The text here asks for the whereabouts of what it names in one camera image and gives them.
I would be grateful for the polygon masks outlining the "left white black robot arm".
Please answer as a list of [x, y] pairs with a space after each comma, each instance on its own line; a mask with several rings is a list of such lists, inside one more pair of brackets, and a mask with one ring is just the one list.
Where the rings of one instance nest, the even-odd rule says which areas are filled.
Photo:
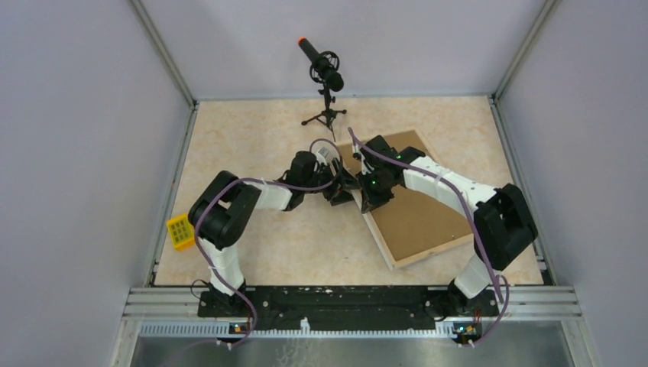
[[298, 151], [279, 179], [242, 179], [221, 171], [203, 191], [188, 213], [196, 245], [210, 271], [208, 287], [216, 306], [235, 316], [245, 306], [237, 243], [255, 210], [289, 212], [308, 193], [323, 195], [331, 206], [354, 199], [358, 181], [343, 167], [339, 157], [320, 152]]

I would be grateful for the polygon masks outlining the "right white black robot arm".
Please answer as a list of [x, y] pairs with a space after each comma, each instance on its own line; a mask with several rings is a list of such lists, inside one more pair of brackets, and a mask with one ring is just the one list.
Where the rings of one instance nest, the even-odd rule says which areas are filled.
[[448, 286], [448, 304], [458, 315], [470, 314], [479, 296], [494, 285], [501, 294], [501, 274], [537, 238], [538, 229], [522, 190], [514, 184], [493, 187], [443, 167], [414, 147], [397, 151], [377, 135], [365, 143], [352, 139], [361, 212], [369, 213], [394, 198], [396, 186], [424, 194], [468, 221], [475, 253]]

